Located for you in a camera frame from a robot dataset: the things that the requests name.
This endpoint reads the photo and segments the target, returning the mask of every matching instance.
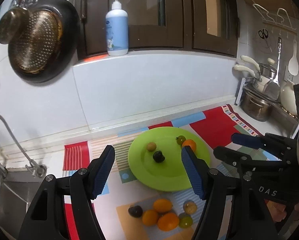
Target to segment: colorful patterned tablecloth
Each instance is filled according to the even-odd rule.
[[[178,192],[159,192],[141,182],[131,172],[128,165],[128,149],[133,140],[144,131],[162,126],[180,127],[198,135],[206,144],[211,156],[211,167],[215,167],[227,176],[237,176],[234,167],[217,160],[212,151],[217,146],[251,155],[255,160],[276,160],[274,156],[263,151],[242,147],[231,142],[235,132],[257,135],[255,128],[235,113],[230,105],[191,114],[165,123],[144,127],[139,130],[126,131],[115,136],[96,139],[65,146],[63,176],[70,176],[79,168],[86,168],[92,159],[98,158],[106,145],[115,148],[115,162],[101,195],[94,201],[96,217],[107,240],[190,240],[195,231],[205,201],[194,194],[192,189]],[[146,227],[141,219],[128,214],[131,205],[138,204],[143,210],[151,209],[158,198],[170,199],[176,214],[184,212],[183,203],[192,200],[197,204],[197,211],[192,215],[193,225],[187,229],[163,232],[157,226]],[[70,197],[65,197],[65,211],[71,240],[79,240],[73,219]],[[227,197],[219,239],[225,239],[231,209],[231,197]]]

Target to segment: blue lotion bottle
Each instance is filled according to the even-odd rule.
[[[128,13],[122,10],[119,0],[112,3],[112,10],[106,14],[106,42],[110,56],[128,52]]]

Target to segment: plate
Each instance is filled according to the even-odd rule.
[[[196,156],[209,165],[209,151],[200,137],[177,127],[158,127],[140,134],[128,150],[128,164],[140,182],[160,191],[191,188],[181,160],[181,146],[176,142],[176,137],[180,135],[196,142]],[[162,163],[154,161],[153,153],[155,151],[146,150],[146,146],[150,142],[156,143],[155,151],[162,151],[165,156]]]

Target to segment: stainless steel sink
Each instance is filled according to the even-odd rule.
[[[42,180],[29,171],[8,172],[0,178],[0,227],[15,239]]]

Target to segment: spatula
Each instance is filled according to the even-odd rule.
[[[298,74],[298,61],[296,58],[296,52],[297,52],[297,41],[294,40],[294,52],[293,52],[293,57],[291,57],[289,63],[288,63],[288,71],[291,73],[293,76],[297,76]]]
[[[281,37],[278,37],[278,61],[277,61],[277,72],[274,79],[268,81],[265,86],[263,93],[267,95],[269,98],[273,100],[278,100],[279,94],[281,92],[281,88],[279,86],[278,82],[278,73],[279,73],[279,64],[280,64],[280,58],[281,58],[281,52],[282,52],[282,39]]]

